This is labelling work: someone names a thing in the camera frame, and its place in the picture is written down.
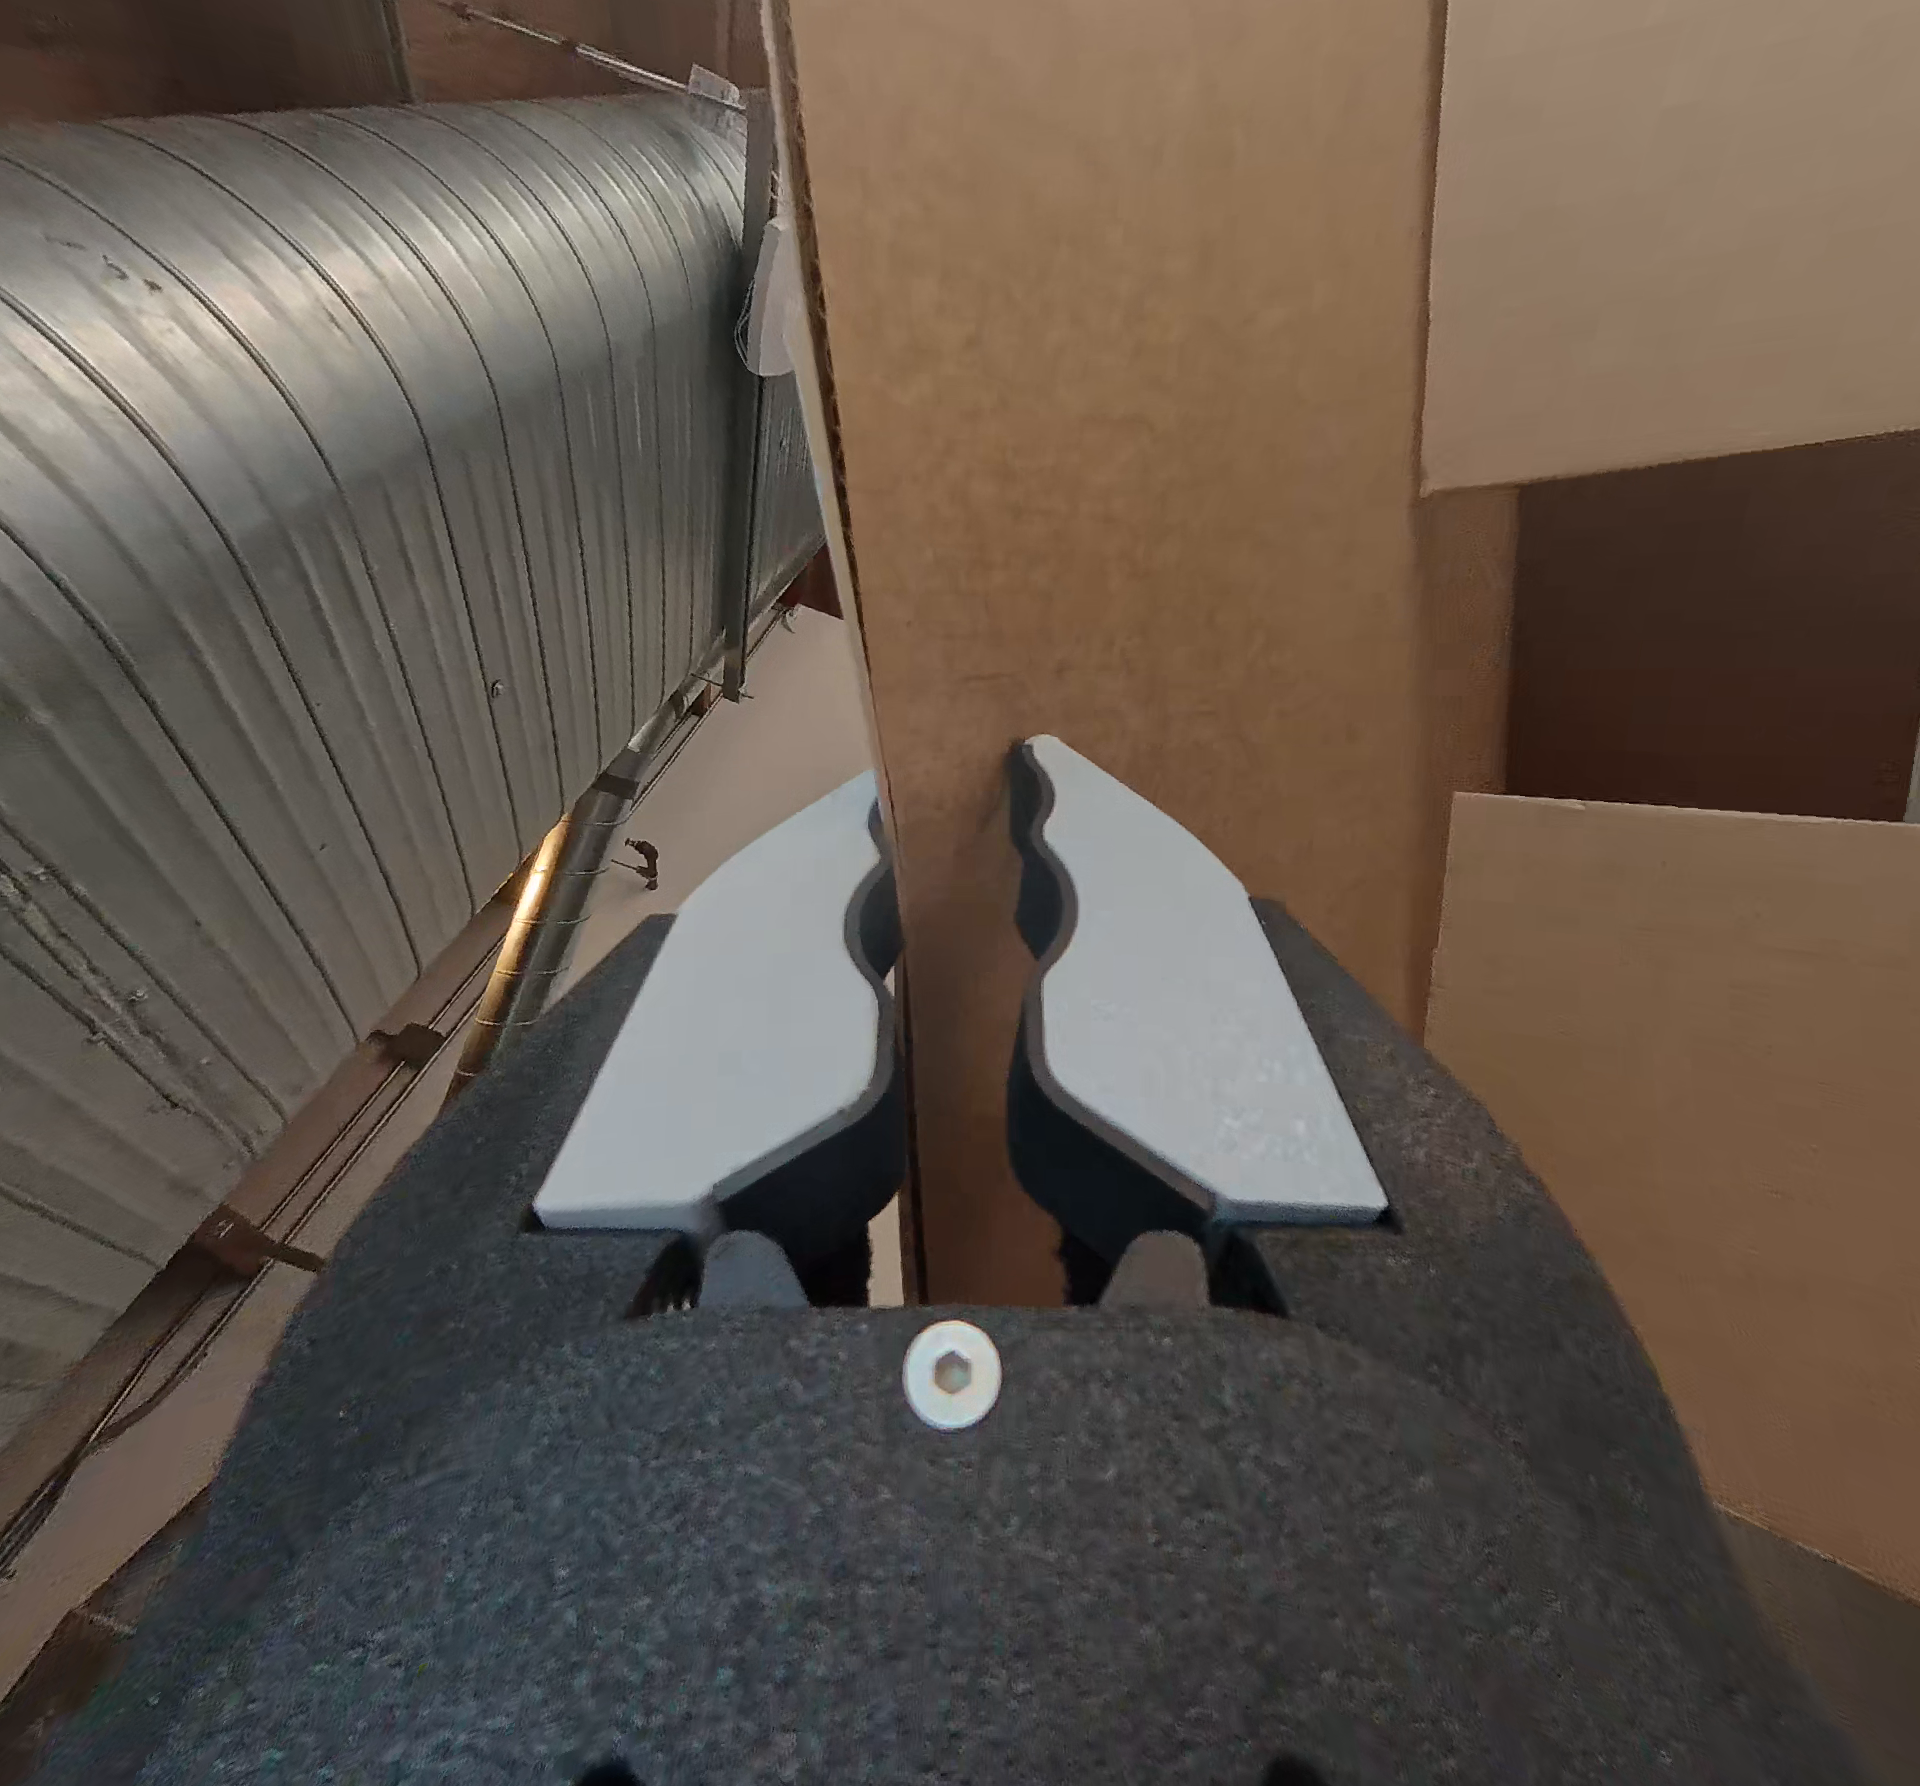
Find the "metal conduit pipe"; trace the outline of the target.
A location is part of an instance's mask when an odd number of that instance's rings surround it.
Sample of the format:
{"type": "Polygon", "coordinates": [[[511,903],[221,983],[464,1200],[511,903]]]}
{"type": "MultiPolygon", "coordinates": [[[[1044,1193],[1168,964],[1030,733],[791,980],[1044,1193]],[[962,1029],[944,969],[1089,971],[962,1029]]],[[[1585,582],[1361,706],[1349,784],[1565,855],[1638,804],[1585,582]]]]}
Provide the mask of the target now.
{"type": "Polygon", "coordinates": [[[591,893],[605,877],[640,798],[715,701],[746,695],[749,661],[762,639],[789,619],[791,610],[772,600],[749,623],[749,639],[740,646],[720,646],[702,669],[667,693],[659,711],[543,838],[518,887],[493,978],[472,1010],[441,1110],[453,1110],[460,1094],[538,1025],[563,988],[588,922],[591,893]]]}

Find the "thin metal rod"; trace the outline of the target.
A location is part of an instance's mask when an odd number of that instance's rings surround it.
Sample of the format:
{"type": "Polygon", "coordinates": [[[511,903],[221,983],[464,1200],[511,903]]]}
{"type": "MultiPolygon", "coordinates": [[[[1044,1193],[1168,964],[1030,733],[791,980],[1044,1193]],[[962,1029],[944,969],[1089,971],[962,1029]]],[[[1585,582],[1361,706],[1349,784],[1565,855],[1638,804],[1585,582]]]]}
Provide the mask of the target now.
{"type": "Polygon", "coordinates": [[[493,32],[506,32],[518,40],[527,40],[543,50],[553,50],[567,55],[572,62],[580,62],[591,69],[608,74],[625,88],[647,91],[647,94],[667,94],[675,98],[686,98],[698,107],[709,107],[720,114],[731,116],[746,116],[749,101],[746,94],[737,91],[731,81],[709,76],[707,69],[689,74],[686,79],[670,79],[667,74],[637,66],[635,62],[615,55],[608,50],[582,45],[580,37],[567,37],[563,32],[547,32],[531,24],[518,24],[514,17],[495,14],[490,8],[472,7],[467,0],[431,0],[434,8],[444,14],[470,24],[470,27],[488,27],[493,32]]]}

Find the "large metal air duct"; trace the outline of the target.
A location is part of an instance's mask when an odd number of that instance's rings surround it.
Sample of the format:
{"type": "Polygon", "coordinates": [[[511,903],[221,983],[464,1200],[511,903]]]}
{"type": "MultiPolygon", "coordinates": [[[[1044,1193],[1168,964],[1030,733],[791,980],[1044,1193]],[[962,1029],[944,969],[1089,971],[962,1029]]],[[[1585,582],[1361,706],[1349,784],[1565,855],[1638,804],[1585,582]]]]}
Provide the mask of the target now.
{"type": "Polygon", "coordinates": [[[2,133],[2,1377],[83,1352],[720,652],[740,139],[2,133]]]}

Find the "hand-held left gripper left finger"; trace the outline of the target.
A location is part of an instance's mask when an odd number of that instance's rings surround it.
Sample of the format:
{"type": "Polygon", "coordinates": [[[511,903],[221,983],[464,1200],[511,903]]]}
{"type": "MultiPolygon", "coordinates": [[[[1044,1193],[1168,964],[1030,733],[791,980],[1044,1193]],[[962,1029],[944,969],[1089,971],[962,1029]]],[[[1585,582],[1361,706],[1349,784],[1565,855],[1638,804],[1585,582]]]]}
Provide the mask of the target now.
{"type": "Polygon", "coordinates": [[[904,1184],[894,852],[859,771],[693,887],[531,1200],[560,1236],[759,1236],[802,1299],[873,1303],[904,1184]]]}

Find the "brown cardboard box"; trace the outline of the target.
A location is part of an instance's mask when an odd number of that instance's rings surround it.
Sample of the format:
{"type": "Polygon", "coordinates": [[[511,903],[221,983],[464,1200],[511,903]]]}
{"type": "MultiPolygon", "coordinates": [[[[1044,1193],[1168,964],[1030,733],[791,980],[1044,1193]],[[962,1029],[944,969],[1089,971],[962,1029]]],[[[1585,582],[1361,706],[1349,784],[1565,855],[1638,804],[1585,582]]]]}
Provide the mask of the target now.
{"type": "Polygon", "coordinates": [[[1762,1565],[1916,1600],[1916,0],[766,0],[924,1290],[1037,1303],[1055,733],[1494,1106],[1762,1565]]]}

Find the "small white ceiling device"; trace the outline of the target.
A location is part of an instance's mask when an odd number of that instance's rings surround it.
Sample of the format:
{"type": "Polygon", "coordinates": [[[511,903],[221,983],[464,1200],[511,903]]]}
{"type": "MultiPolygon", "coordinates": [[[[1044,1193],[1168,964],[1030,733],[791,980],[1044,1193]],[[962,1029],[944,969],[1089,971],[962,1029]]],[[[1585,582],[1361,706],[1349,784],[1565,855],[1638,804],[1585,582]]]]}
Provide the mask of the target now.
{"type": "Polygon", "coordinates": [[[802,330],[799,307],[798,237],[791,219],[780,213],[762,230],[740,333],[743,362],[759,379],[780,379],[795,372],[791,340],[802,330]]]}

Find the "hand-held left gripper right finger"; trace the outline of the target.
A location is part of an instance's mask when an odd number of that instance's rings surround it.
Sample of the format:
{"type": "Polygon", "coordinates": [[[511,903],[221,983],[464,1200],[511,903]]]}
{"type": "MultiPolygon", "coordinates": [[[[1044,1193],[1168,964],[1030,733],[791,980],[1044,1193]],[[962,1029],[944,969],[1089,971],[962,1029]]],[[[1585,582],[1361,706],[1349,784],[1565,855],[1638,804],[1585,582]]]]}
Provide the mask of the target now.
{"type": "Polygon", "coordinates": [[[1268,936],[1185,823],[1057,738],[1010,749],[1030,955],[1005,1145],[1073,1304],[1282,1310],[1255,1239],[1388,1196],[1268,936]]]}

